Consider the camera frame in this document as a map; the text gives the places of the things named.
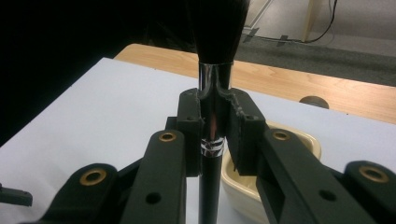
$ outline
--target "table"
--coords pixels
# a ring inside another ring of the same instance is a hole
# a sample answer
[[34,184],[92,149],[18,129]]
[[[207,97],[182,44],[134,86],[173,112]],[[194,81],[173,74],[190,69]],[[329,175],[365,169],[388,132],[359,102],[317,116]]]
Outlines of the table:
[[[0,203],[0,222],[16,223],[40,218],[67,178],[83,166],[101,162],[119,170],[140,159],[151,135],[163,129],[168,116],[177,113],[178,95],[197,86],[194,77],[196,64],[194,54],[141,45],[128,46],[116,60],[100,60],[0,147],[0,181],[3,186],[24,189],[34,196],[32,207]],[[160,70],[162,67],[186,76]],[[244,79],[244,72],[248,75],[247,69],[257,77],[257,82],[273,85],[273,88],[282,87],[274,93],[285,92],[289,97],[283,99],[246,90],[264,116],[312,134],[321,144],[320,160],[324,164],[343,171],[350,161],[369,160],[396,172],[395,124],[292,100],[291,96],[299,99],[309,92],[301,90],[301,95],[293,94],[289,90],[293,88],[293,80],[304,84],[299,80],[303,77],[308,80],[307,86],[315,86],[318,80],[325,85],[328,79],[322,76],[235,62],[235,86],[252,86],[268,91],[257,83],[251,83],[248,78]],[[266,83],[265,79],[274,81]],[[364,83],[359,85],[373,87]],[[323,89],[332,92],[331,86]],[[335,87],[336,91],[342,89],[340,85]],[[361,88],[352,89],[359,92]],[[187,223],[190,224],[197,223],[197,182],[197,178],[188,178],[186,212]],[[219,195],[220,223],[251,223],[235,213],[222,188]]]
[[[132,44],[116,60],[197,77],[196,54]],[[315,95],[330,109],[396,124],[396,88],[337,77],[293,71],[262,64],[234,62],[233,86],[300,101]]]

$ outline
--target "black cable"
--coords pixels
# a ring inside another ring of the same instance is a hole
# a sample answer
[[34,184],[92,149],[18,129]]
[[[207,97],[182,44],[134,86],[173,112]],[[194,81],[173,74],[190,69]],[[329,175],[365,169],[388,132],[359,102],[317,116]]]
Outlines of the black cable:
[[330,28],[332,27],[332,23],[334,22],[335,19],[335,7],[337,6],[337,2],[338,0],[334,0],[334,5],[332,6],[332,19],[329,23],[329,26],[327,27],[326,31],[320,35],[319,37],[312,39],[312,40],[306,40],[306,41],[302,41],[299,39],[279,39],[279,38],[271,38],[271,37],[262,37],[262,36],[255,36],[255,35],[246,35],[248,37],[253,37],[253,38],[258,38],[258,39],[264,39],[264,40],[271,40],[271,41],[276,41],[276,42],[283,42],[283,43],[300,43],[300,44],[311,44],[314,43],[318,40],[320,40],[324,35],[327,34],[327,32],[330,30]]

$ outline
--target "white table surface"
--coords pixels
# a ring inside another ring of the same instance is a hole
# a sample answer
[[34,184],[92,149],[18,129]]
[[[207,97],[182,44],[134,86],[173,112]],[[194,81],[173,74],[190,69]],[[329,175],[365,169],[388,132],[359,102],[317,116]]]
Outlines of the white table surface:
[[[178,95],[197,79],[102,59],[0,148],[0,182],[33,194],[33,206],[0,203],[0,223],[39,219],[77,169],[102,162],[122,169],[140,159],[153,133],[177,114]],[[396,125],[248,91],[271,121],[309,133],[321,161],[343,171],[367,160],[396,172]],[[197,223],[198,179],[188,178],[187,223]],[[223,189],[218,223],[250,223]]]

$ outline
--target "wooden surface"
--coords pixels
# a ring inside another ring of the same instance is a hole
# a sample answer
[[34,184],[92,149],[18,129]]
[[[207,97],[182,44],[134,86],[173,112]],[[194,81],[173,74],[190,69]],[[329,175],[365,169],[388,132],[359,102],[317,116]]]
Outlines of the wooden surface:
[[[183,51],[132,44],[115,59],[188,77],[198,75],[197,55]],[[234,62],[232,83],[236,88],[292,101],[315,95],[332,110],[396,124],[394,87],[238,61]]]

